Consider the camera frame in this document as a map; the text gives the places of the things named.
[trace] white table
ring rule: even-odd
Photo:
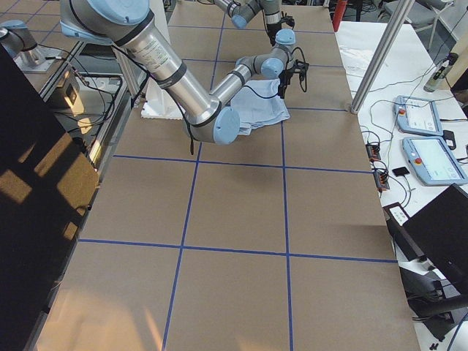
[[[380,37],[385,30],[384,23],[356,23],[342,22],[336,39],[338,41],[341,57],[344,67],[347,71],[347,80],[350,85],[350,90],[356,92],[359,84],[362,81],[365,69],[367,68],[371,56],[380,40]],[[366,98],[363,107],[359,111],[358,118],[363,130],[377,133],[381,140],[389,140],[390,134],[383,129],[380,129],[371,123],[371,114],[373,122],[381,127],[392,130],[395,124],[395,115],[393,113],[393,104],[390,102],[377,102],[378,100],[394,101],[398,95],[407,95],[412,97],[420,97],[424,99],[445,99],[451,97],[449,91],[435,91],[428,93],[423,90],[424,83],[430,77],[430,74],[435,70],[435,66],[429,57],[426,49],[419,40],[418,36],[410,25],[403,25],[399,35],[397,36],[393,47],[385,60],[373,86],[372,90],[387,86],[389,83],[396,83],[408,80],[414,80],[425,73],[423,78],[418,78],[411,83],[400,83],[394,86],[371,92]],[[457,101],[446,99],[436,102],[440,118],[442,119],[459,119],[466,118],[463,111],[459,107]],[[466,122],[442,122],[443,129],[452,130],[455,133],[457,143],[456,150],[453,151],[457,158],[466,157],[467,152],[465,145],[468,144],[468,123]],[[364,140],[367,140],[369,133],[363,133]],[[408,134],[398,131],[398,127],[393,129],[393,141],[381,144],[380,154],[383,162],[388,166],[389,170],[397,167],[407,167],[410,172],[412,168],[407,164],[406,157],[402,151],[401,140],[409,136]],[[376,141],[377,138],[373,135],[369,137],[370,141]],[[424,186],[412,173],[407,175],[407,179],[412,190],[411,201],[405,210],[410,216],[418,212],[428,202],[440,194],[446,186]],[[404,179],[399,177],[400,182],[407,187]],[[404,199],[404,190],[394,180],[390,179],[390,190],[382,193],[382,206],[401,202]],[[468,185],[462,186],[465,191],[468,191]],[[415,263],[401,263],[405,267],[417,269]],[[415,329],[418,333],[418,339],[422,350],[427,350],[431,344],[438,341],[424,327],[423,323],[415,323]],[[439,343],[438,351],[445,351],[450,342],[452,330],[446,337],[443,343]],[[456,342],[452,346],[451,351],[468,350],[468,322],[465,323],[458,332]]]

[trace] black monitor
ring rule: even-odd
[[[401,268],[408,303],[439,340],[467,313],[468,194],[452,184],[403,224],[400,244],[428,258],[447,280]]]
[[[403,227],[450,283],[468,294],[468,194],[452,184]]]

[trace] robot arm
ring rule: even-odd
[[[0,42],[12,58],[20,54],[23,62],[29,67],[35,67],[45,61],[36,40],[21,20],[0,23]]]
[[[225,105],[253,74],[277,78],[290,65],[295,42],[285,29],[269,54],[241,59],[208,93],[154,25],[148,0],[62,0],[61,24],[68,36],[127,49],[185,109],[189,134],[218,144],[233,142],[240,128],[238,114]]]
[[[275,45],[276,33],[281,30],[284,21],[294,27],[293,18],[283,19],[281,2],[281,0],[250,0],[242,5],[236,0],[214,0],[215,5],[225,11],[231,17],[233,25],[240,29],[244,29],[247,23],[263,10],[267,34],[272,45]]]

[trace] brown cardboard table surface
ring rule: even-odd
[[[191,156],[135,111],[39,351],[419,350],[328,10],[283,10],[311,64],[290,120]],[[207,89],[270,47],[260,16],[186,1],[169,30]]]

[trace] white cloth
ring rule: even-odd
[[[271,97],[278,92],[279,79],[250,80],[248,86],[262,97]],[[239,135],[250,135],[252,129],[270,126],[290,117],[284,100],[278,96],[262,99],[249,88],[242,88],[232,99],[231,107],[239,113]]]

